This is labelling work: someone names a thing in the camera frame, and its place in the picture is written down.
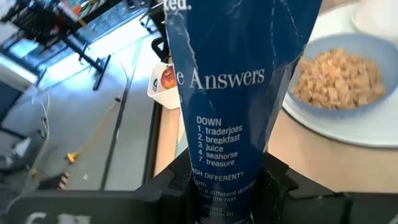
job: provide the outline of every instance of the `bowl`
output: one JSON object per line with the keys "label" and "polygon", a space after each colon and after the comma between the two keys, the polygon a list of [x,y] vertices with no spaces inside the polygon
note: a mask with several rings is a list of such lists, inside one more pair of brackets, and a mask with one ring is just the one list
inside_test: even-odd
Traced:
{"label": "bowl", "polygon": [[161,85],[162,74],[170,64],[157,63],[153,69],[152,74],[149,78],[147,95],[160,103],[162,106],[169,110],[174,110],[180,107],[180,96],[178,95],[177,86],[169,89],[165,89]]}
{"label": "bowl", "polygon": [[291,93],[291,89],[295,86],[300,75],[300,71],[296,69],[289,84],[288,95],[300,110],[305,110],[315,116],[327,116],[332,118],[354,116],[374,108],[395,91],[398,85],[398,49],[394,44],[367,34],[329,35],[308,43],[303,53],[303,58],[313,59],[319,53],[327,52],[335,48],[342,48],[349,54],[358,54],[362,56],[362,58],[373,59],[380,68],[386,94],[375,102],[359,108],[341,110],[317,108],[301,102]]}

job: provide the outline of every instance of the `desk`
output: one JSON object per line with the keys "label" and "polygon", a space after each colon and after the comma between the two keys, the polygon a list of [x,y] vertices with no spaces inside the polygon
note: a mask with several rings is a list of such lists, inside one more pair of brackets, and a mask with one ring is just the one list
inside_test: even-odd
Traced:
{"label": "desk", "polygon": [[[326,0],[321,11],[343,2],[347,1]],[[340,21],[336,18],[330,22]],[[327,35],[327,27],[314,32]],[[178,117],[179,110],[164,109],[156,172],[174,158],[177,144],[173,139],[178,136]],[[269,152],[297,172],[334,191],[398,193],[398,150],[356,147],[324,138],[296,123],[284,111],[279,113],[272,131]]]}

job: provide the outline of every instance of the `white plate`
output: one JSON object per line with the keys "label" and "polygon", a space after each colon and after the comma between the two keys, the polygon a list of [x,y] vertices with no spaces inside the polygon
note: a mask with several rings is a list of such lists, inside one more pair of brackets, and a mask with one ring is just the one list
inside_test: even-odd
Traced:
{"label": "white plate", "polygon": [[371,35],[376,35],[398,44],[397,0],[365,0],[361,1],[352,13],[354,27]]}
{"label": "white plate", "polygon": [[[357,4],[341,6],[320,16],[310,40],[330,34],[354,32],[351,15],[356,6]],[[316,117],[298,109],[289,95],[286,95],[282,106],[296,121],[326,137],[361,146],[398,147],[397,90],[377,108],[353,118]]]}

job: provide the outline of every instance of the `cable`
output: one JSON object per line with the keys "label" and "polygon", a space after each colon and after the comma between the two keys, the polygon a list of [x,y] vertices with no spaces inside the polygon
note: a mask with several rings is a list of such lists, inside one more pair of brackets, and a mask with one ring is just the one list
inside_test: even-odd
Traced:
{"label": "cable", "polygon": [[124,91],[126,91],[127,89],[127,81],[128,81],[128,76],[127,76],[127,71],[126,68],[124,67],[124,65],[117,60],[117,62],[122,66],[122,69],[124,71],[124,76],[126,77],[126,84],[123,88],[123,91],[120,92],[120,94],[118,95],[118,97],[115,99],[115,102],[108,108],[108,110],[105,112],[105,115],[103,116],[103,118],[101,119],[101,121],[98,123],[97,127],[95,127],[94,131],[92,132],[90,138],[87,140],[86,143],[84,143],[84,145],[82,145],[82,147],[80,147],[76,152],[72,152],[72,153],[68,153],[67,154],[67,161],[69,164],[74,164],[77,159],[87,151],[88,146],[91,144],[91,142],[94,140],[95,135],[98,133],[98,131],[100,129],[102,129],[105,121],[107,120],[108,116],[110,115],[110,112],[112,111],[112,109],[116,106],[117,103],[120,102],[120,99],[124,93]]}
{"label": "cable", "polygon": [[[69,165],[74,164],[78,158],[83,154],[86,153],[87,150],[89,149],[89,145],[93,142],[95,136],[97,135],[97,133],[103,128],[105,121],[108,119],[110,112],[112,112],[112,109],[117,105],[117,103],[120,101],[120,97],[122,97],[123,93],[126,91],[127,88],[127,81],[128,81],[128,76],[127,76],[127,71],[126,68],[124,67],[124,65],[117,60],[117,62],[121,65],[123,72],[124,72],[124,76],[126,77],[126,84],[123,88],[123,91],[115,98],[115,102],[108,108],[108,110],[105,112],[105,115],[102,117],[101,121],[98,123],[97,127],[95,127],[94,131],[92,132],[90,138],[82,145],[82,147],[80,147],[77,151],[75,152],[69,152],[66,155],[66,160],[68,162]],[[41,148],[41,152],[45,152],[45,150],[47,149],[48,143],[49,143],[49,139],[50,139],[50,128],[49,128],[49,119],[48,119],[48,111],[49,111],[49,106],[50,106],[50,95],[48,92],[45,91],[45,93],[47,94],[47,106],[45,107],[43,103],[42,107],[44,110],[44,116],[45,116],[45,120],[42,120],[44,128],[46,130],[46,139],[45,142],[43,143],[43,146]],[[34,177],[37,176],[37,174],[39,174],[39,170],[37,169],[37,166],[34,164],[34,166],[31,169],[31,173]]]}

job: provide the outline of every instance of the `cereal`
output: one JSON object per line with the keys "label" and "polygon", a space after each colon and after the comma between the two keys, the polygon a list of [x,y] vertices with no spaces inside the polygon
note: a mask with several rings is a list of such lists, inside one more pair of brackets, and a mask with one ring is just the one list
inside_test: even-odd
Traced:
{"label": "cereal", "polygon": [[319,108],[353,109],[375,102],[386,93],[373,60],[332,49],[298,63],[300,77],[292,93]]}

